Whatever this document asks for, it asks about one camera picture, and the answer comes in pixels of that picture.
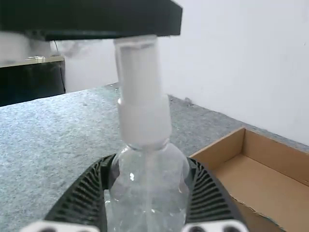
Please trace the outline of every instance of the cardboard box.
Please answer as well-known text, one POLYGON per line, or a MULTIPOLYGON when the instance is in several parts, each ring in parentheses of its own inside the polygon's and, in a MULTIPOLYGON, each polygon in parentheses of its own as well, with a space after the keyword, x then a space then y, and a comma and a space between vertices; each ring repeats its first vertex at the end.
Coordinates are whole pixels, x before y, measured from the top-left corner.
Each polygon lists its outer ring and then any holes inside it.
POLYGON ((250 232, 309 232, 309 154, 240 128, 191 156, 213 170, 250 232))

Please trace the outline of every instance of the white plastic tube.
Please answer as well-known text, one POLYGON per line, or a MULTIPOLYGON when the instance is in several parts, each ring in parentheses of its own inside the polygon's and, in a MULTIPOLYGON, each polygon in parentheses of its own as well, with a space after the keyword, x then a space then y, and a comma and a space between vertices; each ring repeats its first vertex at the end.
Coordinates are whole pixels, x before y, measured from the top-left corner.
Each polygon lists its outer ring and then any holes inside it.
POLYGON ((120 130, 127 144, 155 144, 169 138, 169 100, 162 91, 157 37, 114 40, 121 97, 120 130))

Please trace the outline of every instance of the bottle neck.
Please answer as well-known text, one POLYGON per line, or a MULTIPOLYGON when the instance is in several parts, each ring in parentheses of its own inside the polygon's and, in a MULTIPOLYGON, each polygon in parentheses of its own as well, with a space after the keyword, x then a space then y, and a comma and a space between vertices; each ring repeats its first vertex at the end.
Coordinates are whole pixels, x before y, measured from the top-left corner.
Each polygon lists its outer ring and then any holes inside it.
POLYGON ((164 149, 169 144, 169 139, 149 145, 140 146, 138 144, 128 144, 128 146, 135 151, 158 151, 164 149))

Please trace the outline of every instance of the white cylindrical part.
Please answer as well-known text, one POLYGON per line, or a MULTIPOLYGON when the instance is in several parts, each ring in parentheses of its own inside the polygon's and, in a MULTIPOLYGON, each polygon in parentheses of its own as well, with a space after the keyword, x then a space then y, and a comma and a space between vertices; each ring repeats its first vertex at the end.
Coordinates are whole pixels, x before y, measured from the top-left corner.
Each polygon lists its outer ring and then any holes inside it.
POLYGON ((157 37, 130 37, 114 43, 122 139, 127 144, 148 145, 169 138, 169 100, 162 90, 157 37))
POLYGON ((20 62, 31 55, 28 37, 18 33, 0 32, 0 63, 20 62))
POLYGON ((123 101, 137 104, 162 96, 156 36, 115 40, 118 78, 123 101))

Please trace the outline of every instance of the white wall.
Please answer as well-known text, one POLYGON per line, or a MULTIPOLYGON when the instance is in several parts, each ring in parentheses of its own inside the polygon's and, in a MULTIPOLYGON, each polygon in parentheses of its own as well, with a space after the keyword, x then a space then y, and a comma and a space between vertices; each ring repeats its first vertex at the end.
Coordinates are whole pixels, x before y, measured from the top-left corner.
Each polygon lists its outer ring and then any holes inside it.
POLYGON ((57 41, 57 46, 65 57, 67 92, 117 82, 112 40, 57 41))
MULTIPOLYGON (((309 1, 177 2, 182 35, 160 39, 166 92, 309 145, 309 1)), ((93 46, 67 60, 71 89, 117 80, 112 42, 93 46)))

